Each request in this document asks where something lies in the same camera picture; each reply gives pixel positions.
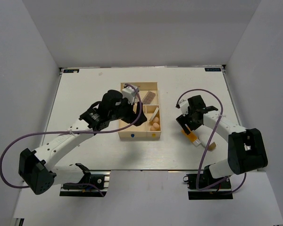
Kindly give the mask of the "round cream powder puff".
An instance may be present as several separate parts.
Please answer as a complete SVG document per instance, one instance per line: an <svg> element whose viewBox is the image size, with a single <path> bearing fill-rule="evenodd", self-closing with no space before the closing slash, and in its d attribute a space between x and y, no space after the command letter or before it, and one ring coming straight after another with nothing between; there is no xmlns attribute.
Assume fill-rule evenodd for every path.
<svg viewBox="0 0 283 226"><path fill-rule="evenodd" d="M159 108L158 108L158 107L156 107L156 109L154 110L154 112L153 112L152 116L150 117L149 122L152 122L152 121L154 120L154 118L156 117L156 115L157 115L158 111L159 111Z"/></svg>

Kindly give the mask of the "orange cosmetic tube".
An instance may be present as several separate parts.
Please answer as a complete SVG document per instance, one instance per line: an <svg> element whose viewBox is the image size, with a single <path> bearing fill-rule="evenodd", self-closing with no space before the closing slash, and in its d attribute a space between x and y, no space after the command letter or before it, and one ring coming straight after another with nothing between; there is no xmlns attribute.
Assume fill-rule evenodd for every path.
<svg viewBox="0 0 283 226"><path fill-rule="evenodd" d="M193 132L190 132L190 134L186 134L184 130L182 130L181 132L195 147L201 145L201 141Z"/></svg>

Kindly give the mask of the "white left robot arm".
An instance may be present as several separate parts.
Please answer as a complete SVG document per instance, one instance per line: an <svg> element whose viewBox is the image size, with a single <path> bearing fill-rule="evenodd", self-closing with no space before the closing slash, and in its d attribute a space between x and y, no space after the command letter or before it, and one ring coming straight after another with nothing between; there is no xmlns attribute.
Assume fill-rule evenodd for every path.
<svg viewBox="0 0 283 226"><path fill-rule="evenodd" d="M55 181L54 166L75 147L96 134L104 134L110 122L122 120L128 126L140 126L147 119L136 86L126 84L121 91L109 90L101 101L92 104L67 131L58 133L52 141L33 151L23 150L19 157L18 173L36 194L46 192Z"/></svg>

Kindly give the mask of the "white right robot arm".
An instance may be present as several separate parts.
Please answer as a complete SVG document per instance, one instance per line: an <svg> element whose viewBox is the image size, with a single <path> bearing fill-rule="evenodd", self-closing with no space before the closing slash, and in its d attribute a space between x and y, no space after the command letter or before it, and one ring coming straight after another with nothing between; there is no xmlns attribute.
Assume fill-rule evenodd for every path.
<svg viewBox="0 0 283 226"><path fill-rule="evenodd" d="M208 150L215 133L228 144L226 159L204 168L199 167L196 190L211 189L232 175L244 174L268 165L262 134L258 129L247 129L231 122L216 107L206 106L200 95L178 101L176 108L182 112L176 121L186 135L200 126L212 129L205 150Z"/></svg>

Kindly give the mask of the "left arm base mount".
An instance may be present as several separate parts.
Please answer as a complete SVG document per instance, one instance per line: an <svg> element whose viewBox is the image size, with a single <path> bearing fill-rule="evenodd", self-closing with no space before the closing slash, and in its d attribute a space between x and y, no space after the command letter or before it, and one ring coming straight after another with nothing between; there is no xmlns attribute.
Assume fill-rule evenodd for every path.
<svg viewBox="0 0 283 226"><path fill-rule="evenodd" d="M62 184L61 197L105 197L110 181L110 171L85 173L79 182Z"/></svg>

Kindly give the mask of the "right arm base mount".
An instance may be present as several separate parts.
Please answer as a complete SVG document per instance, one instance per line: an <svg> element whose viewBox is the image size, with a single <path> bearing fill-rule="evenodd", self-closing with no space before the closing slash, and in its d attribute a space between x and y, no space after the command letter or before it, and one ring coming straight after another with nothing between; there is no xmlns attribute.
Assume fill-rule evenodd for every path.
<svg viewBox="0 0 283 226"><path fill-rule="evenodd" d="M200 173L199 189L196 188L197 173L189 173L183 177L187 184L189 200L232 200L230 179L214 179L208 173Z"/></svg>

